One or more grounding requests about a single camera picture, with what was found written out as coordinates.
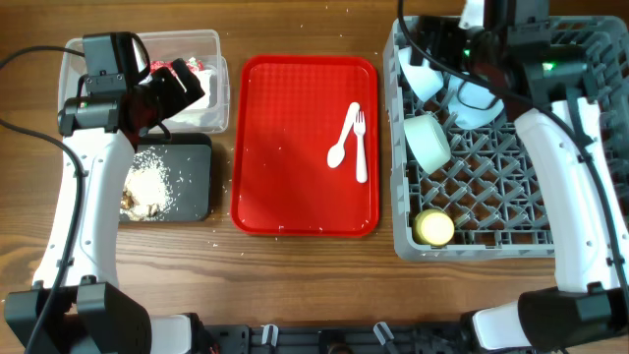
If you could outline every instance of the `clear plastic container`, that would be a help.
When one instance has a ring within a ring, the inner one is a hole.
[[[177,58],[195,57],[203,68],[212,70],[209,80],[209,103],[204,109],[187,109],[164,121],[173,133],[222,133],[229,123],[229,75],[227,62],[220,53],[218,33],[211,29],[138,33],[151,61],[171,62]],[[81,38],[70,40],[67,48],[83,51]],[[79,77],[86,73],[86,62],[76,55],[65,54],[59,76],[58,109],[77,94]]]

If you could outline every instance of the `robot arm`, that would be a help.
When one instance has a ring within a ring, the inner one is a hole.
[[[143,49],[133,33],[84,37],[87,97],[70,98],[59,113],[63,143],[80,158],[84,176],[77,176],[64,156],[61,192],[52,233],[32,290],[12,293],[5,319],[24,346],[31,337],[43,301],[50,298],[75,203],[76,178],[84,178],[84,206],[52,311],[31,353],[150,352],[183,354],[212,352],[213,341],[194,314],[150,318],[146,310],[120,292],[116,276],[116,235],[123,185],[141,137],[201,98],[199,80],[183,60],[159,69],[140,85],[148,69],[139,70],[134,47]],[[148,55],[144,50],[145,62]],[[77,314],[67,314],[76,304]]]
[[[616,202],[603,154],[599,106],[596,103],[589,104],[586,98],[580,98],[578,106],[583,130],[594,140],[588,151],[605,186],[607,199],[613,201],[611,208],[616,234],[626,235],[627,228]],[[552,111],[572,126],[566,101],[554,102]],[[480,346],[487,350],[529,347],[532,343],[536,348],[554,350],[559,344],[576,345],[591,339],[594,333],[600,335],[596,330],[587,328],[587,325],[622,327],[620,323],[623,322],[621,317],[625,312],[624,305],[614,302],[607,295],[617,294],[621,289],[615,268],[607,261],[611,258],[609,235],[600,197],[590,172],[578,158],[574,143],[537,109],[518,118],[515,126],[540,181],[555,245],[555,280],[558,291],[572,294],[573,299],[582,299],[581,303],[592,312],[589,318],[571,317],[568,313],[554,311],[559,302],[546,299],[530,302],[535,306],[527,306],[531,296],[524,296],[520,302],[475,313],[472,316],[475,337]],[[619,242],[621,253],[626,254],[629,251],[627,238],[622,237]],[[624,265],[624,271],[627,271],[627,264]],[[593,285],[599,295],[590,295],[593,293]],[[566,310],[573,313],[576,309]]]

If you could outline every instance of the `yellow cup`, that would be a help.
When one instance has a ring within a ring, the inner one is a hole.
[[[443,246],[454,236],[454,222],[445,212],[427,209],[413,222],[413,238],[420,244]]]

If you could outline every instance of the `white bowl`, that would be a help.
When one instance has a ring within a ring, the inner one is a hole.
[[[455,90],[456,92],[462,82],[463,81],[457,77],[450,77],[450,90]],[[489,106],[495,99],[495,96],[489,92],[488,89],[481,88],[474,84],[466,84],[463,90],[459,92],[459,95],[467,104],[480,108]],[[459,101],[457,94],[454,94],[448,103],[448,111],[450,114],[457,114],[454,124],[466,130],[474,130],[485,124],[489,124],[502,112],[502,109],[504,109],[502,100],[499,100],[492,108],[487,110],[470,108]]]
[[[425,114],[405,119],[404,134],[415,159],[427,174],[450,160],[450,145],[433,116]]]

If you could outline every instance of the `white cup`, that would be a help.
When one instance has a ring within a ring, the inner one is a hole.
[[[443,88],[443,75],[431,69],[426,59],[422,62],[422,66],[412,66],[411,50],[411,47],[406,47],[398,51],[400,66],[415,95],[422,102],[427,102]]]
[[[432,115],[405,119],[404,134],[415,159],[427,174],[450,160],[450,145],[441,125]]]

